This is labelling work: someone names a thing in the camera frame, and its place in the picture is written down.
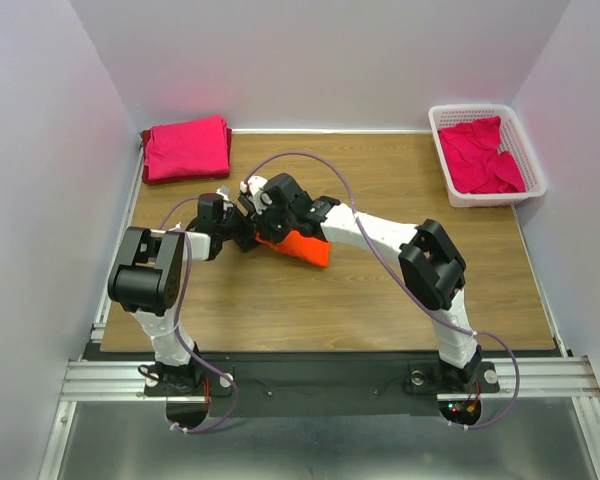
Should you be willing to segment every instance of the wooden tabletop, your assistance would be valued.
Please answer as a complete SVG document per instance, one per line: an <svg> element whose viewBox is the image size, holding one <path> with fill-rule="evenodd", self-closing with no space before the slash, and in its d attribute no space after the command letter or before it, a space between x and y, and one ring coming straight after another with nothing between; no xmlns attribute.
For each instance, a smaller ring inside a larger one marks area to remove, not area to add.
<svg viewBox="0 0 600 480"><path fill-rule="evenodd" d="M259 161L284 150L323 155L345 174L360 211L395 222L439 221L467 262L466 305L475 330L491 330L513 348L553 348L553 340L510 208L449 205L431 135L235 135L231 177L142 185L132 224L156 228L184 197L240 180ZM301 157L275 160L264 177L287 172L313 197L346 200L325 166ZM168 226L185 225L195 202ZM211 262L195 263L182 323L201 350L428 350L431 321L369 253L333 245L321 269L265 246L241 253L227 242ZM490 339L480 339L496 348ZM113 304L102 342L110 352L150 351L136 321Z"/></svg>

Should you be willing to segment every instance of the purple cable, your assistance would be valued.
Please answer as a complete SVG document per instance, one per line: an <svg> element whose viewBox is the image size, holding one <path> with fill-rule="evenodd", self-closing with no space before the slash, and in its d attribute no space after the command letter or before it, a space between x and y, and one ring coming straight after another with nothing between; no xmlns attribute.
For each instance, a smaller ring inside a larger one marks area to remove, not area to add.
<svg viewBox="0 0 600 480"><path fill-rule="evenodd" d="M323 165L326 165L327 167L329 167L331 169L331 171L338 176L338 178L344 185L345 190L347 191L347 195L349 196L349 203L351 204L351 211L353 212L353 216L355 218L356 224L358 225L358 228L360 229L360 233L362 234L364 241L369 246L369 249L371 250L373 255L378 259L378 261L382 264L384 269L389 273L389 275L391 275L391 278L393 278L395 280L395 282L409 296L409 298L411 298L411 300L413 300L413 302L416 305L418 305L425 313L428 314L428 309L420 302L420 300L418 300L413 295L413 293L411 293L411 290L409 290L409 288L405 285L404 281L398 276L398 274L396 272L393 271L393 268L391 268L391 265L389 265L389 263L384 259L382 254L378 251L377 247L375 246L375 244L373 243L373 241L367 234L367 231L365 230L364 226L362 225L360 218L358 217L358 210L356 209L356 202L355 202L355 199L353 198L353 190L351 189L349 182L347 181L345 176L340 172L340 170L338 170L338 168L335 165L333 165L330 161L328 161L326 158L323 158L319 155L314 155L313 153L308 153L308 152L277 153L277 154L272 155L271 157L267 158L266 160L263 160L258 165L256 165L255 168L253 168L253 170L251 170L251 172L249 172L249 174L246 176L246 178L244 179L244 182L247 183L249 178L251 178L258 170L260 170L262 167L264 167L267 163L271 162L272 160L275 160L276 158L280 158L280 157L290 156L290 155L297 155L297 156L301 156L301 157L313 158L314 160L317 160L318 162L322 163ZM502 340L502 338L495 335L494 333L487 332L487 331L473 332L471 330L466 330L464 328L457 327L449 322L445 322L443 320L434 318L432 316L430 316L430 318L433 321L438 322L439 324L444 325L445 327L450 328L451 330L455 330L456 332L462 333L464 335L476 336L476 337L480 336L480 335L484 335L487 337L491 337L496 342L498 342L500 345L502 345L502 347L506 350L509 357L511 357L511 362L513 363L513 370L515 372L516 385L513 390L513 395L511 397L511 401L509 402L509 404L505 407L505 409L502 412L500 412L500 414L498 414L496 417L492 418L491 420L489 420L487 422L481 423L479 425L470 425L470 426L469 425L459 425L459 426L461 426L463 428L471 429L471 430L479 430L482 428L489 427L489 426L493 425L494 423L502 420L511 411L511 409L513 408L513 406L515 405L515 403L518 399L518 394L520 393L520 368L518 366L518 361L516 360L516 356L513 353L513 350L511 350L511 348L504 342L504 340Z"/></svg>
<svg viewBox="0 0 600 480"><path fill-rule="evenodd" d="M194 197L191 197L191 198L188 198L186 201L193 200L193 199L194 199ZM183 203L184 203L184 201L182 201L178 205L176 205L171 210L169 215L171 215L171 213L173 213L173 211L179 205L182 205ZM191 358L193 358L193 360L196 363L198 363L199 365L202 365L204 368L206 368L207 370L210 370L211 372L216 374L218 377L224 378L227 382L229 382L229 384L231 385L231 390L233 391L233 394L234 394L233 403L231 404L231 407L229 408L229 410L227 410L227 412L220 418L220 420L218 420L217 422L215 422L209 426L202 427L202 428L194 428L194 429L189 430L189 429L182 428L180 425L178 425L176 423L171 423L171 427L173 429L178 430L179 432L182 432L185 434L205 433L210 430L213 430L216 427L219 427L229 417L231 417L231 415L233 415L233 412L235 412L236 408L238 407L238 404L240 403L240 392L238 390L238 386L235 384L235 382L233 381L233 379L231 377L226 375L224 372L218 370L216 367L211 365L209 362L204 360L199 355L196 355L196 353L189 347L189 345L187 345L187 342L184 341L184 338L182 338L182 333L180 332L180 310L182 310L182 303L184 302L184 296L187 293L187 286L189 285L189 277L191 275L191 267L193 265L193 261L192 261L193 254L192 254L192 248L191 248L191 240L189 240L189 235L187 235L187 233L184 230L175 229L175 231L184 233L184 239L185 239L184 243L187 247L187 268L184 273L184 281L182 284L182 291L180 292L180 297L178 298L175 316L173 319L173 326L175 327L176 338L180 342L180 345L182 345L182 347L187 351L187 353L189 355L191 355Z"/></svg>
<svg viewBox="0 0 600 480"><path fill-rule="evenodd" d="M173 215L173 212L176 211L176 209L180 206L183 205L187 202L190 202L192 200L197 200L198 199L198 195L194 195L193 197L188 197L185 198L184 200L180 200L178 203L176 203L173 207L171 207L171 210L169 210L169 213L167 213L165 215L165 217L162 219L162 223L160 224L160 226L158 227L158 230L162 230L164 228L165 223L167 223L167 220L169 220L169 218L171 217L171 215Z"/></svg>

